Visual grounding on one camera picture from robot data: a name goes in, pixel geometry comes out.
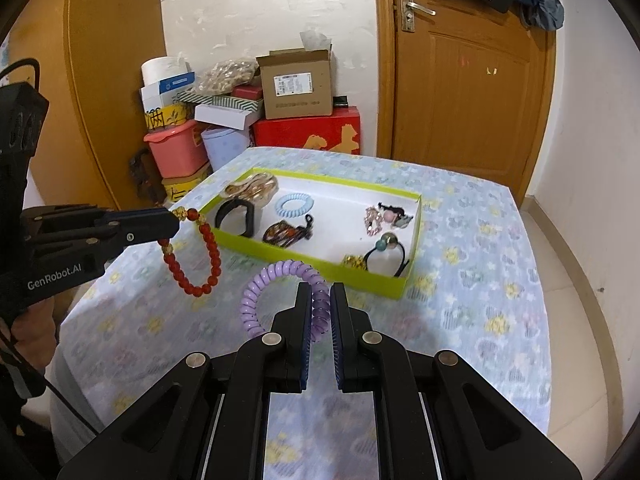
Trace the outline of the person left hand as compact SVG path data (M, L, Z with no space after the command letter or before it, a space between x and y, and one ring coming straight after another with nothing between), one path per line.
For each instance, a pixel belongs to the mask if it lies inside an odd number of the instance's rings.
M1 322L1 333L33 367L42 370L52 360L55 347L54 299L33 304L16 318L10 328Z

